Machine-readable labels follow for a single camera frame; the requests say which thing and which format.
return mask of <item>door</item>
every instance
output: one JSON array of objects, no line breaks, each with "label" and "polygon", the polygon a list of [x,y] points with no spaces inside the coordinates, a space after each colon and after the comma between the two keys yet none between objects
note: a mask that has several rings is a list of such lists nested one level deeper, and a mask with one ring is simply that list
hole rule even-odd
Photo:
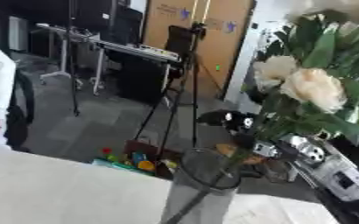
[{"label": "door", "polygon": [[199,43],[200,77],[223,89],[240,47],[252,0],[209,0],[204,15],[207,36]]},{"label": "door", "polygon": [[[168,27],[190,27],[192,22],[207,24],[207,36],[197,51],[201,72],[201,95],[217,96],[235,63],[246,19],[253,0],[151,0],[144,43],[164,48]],[[192,91],[192,79],[187,90]]]},{"label": "door", "polygon": [[151,0],[144,43],[165,48],[168,27],[190,27],[197,0]]}]

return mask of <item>flower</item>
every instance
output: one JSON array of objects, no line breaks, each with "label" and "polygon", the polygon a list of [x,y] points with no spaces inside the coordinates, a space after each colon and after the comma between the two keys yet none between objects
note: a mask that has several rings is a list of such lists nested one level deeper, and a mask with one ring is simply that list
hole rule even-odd
[{"label": "flower", "polygon": [[311,15],[320,11],[333,10],[345,13],[352,21],[359,22],[359,0],[304,0],[294,1],[292,10],[286,16],[289,21],[303,15]]},{"label": "flower", "polygon": [[258,90],[265,92],[294,73],[297,70],[297,61],[290,56],[272,56],[265,62],[255,62],[253,67]]},{"label": "flower", "polygon": [[334,114],[347,101],[341,82],[316,68],[300,69],[290,75],[280,92],[299,102],[312,102],[328,114]]}]

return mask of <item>wooden door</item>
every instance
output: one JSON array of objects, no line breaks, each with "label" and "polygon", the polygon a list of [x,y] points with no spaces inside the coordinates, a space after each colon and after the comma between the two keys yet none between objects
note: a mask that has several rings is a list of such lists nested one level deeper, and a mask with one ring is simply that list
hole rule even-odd
[{"label": "wooden door", "polygon": [[144,43],[165,48],[168,27],[190,27],[197,0],[151,0]]},{"label": "wooden door", "polygon": [[229,76],[253,0],[207,0],[207,36],[199,43],[201,78],[222,89]]}]

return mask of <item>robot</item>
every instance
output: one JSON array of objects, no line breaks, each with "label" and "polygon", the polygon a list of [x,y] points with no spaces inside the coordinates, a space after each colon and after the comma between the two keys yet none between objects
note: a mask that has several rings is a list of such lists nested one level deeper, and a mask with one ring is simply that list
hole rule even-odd
[{"label": "robot", "polygon": [[[241,146],[257,115],[232,110],[217,110],[201,115],[197,122],[222,126]],[[253,153],[263,158],[285,160],[312,186],[328,189],[344,202],[359,200],[359,170],[332,144],[317,137],[284,136],[277,142],[258,141]]]}]

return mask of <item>tripod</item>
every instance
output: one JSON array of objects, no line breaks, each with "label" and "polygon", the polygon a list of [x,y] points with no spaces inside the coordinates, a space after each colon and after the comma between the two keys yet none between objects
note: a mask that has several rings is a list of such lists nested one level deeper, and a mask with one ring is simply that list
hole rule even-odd
[{"label": "tripod", "polygon": [[[170,111],[171,113],[170,113],[170,117],[169,117],[166,129],[165,129],[165,134],[164,134],[162,143],[158,147],[157,161],[159,161],[162,157],[162,153],[163,153],[163,150],[165,149],[165,145],[167,143],[167,138],[169,137],[170,130],[172,127],[172,121],[174,119],[174,116],[177,114],[177,110],[180,105],[180,99],[181,99],[182,94],[185,91],[185,84],[187,83],[187,79],[189,77],[189,74],[191,73],[192,68],[194,69],[194,86],[193,86],[194,92],[193,92],[193,103],[192,103],[194,117],[193,117],[192,146],[195,147],[197,144],[197,122],[196,122],[196,120],[197,120],[197,108],[198,108],[198,73],[199,73],[200,69],[199,69],[196,52],[197,52],[197,47],[199,44],[199,39],[203,39],[205,37],[206,30],[204,28],[204,24],[194,23],[191,31],[194,34],[192,47],[189,51],[189,56],[187,57],[187,61],[185,61],[185,63],[184,63],[183,71],[185,71],[185,72],[183,74],[182,81],[179,85],[179,90],[177,91],[177,95],[175,96],[174,101],[172,103],[172,107],[171,107],[171,111]],[[162,93],[159,97],[159,100],[152,106],[150,113],[144,119],[143,123],[140,126],[140,129],[138,130],[136,136],[134,137],[135,141],[140,137],[141,133],[143,132],[143,130],[147,126],[148,122],[151,120],[153,114],[155,113],[158,105],[165,98],[168,90],[171,89],[173,81],[174,81],[174,77],[172,77],[172,75],[170,75],[168,78],[167,85],[166,85],[165,89],[162,91]]]}]

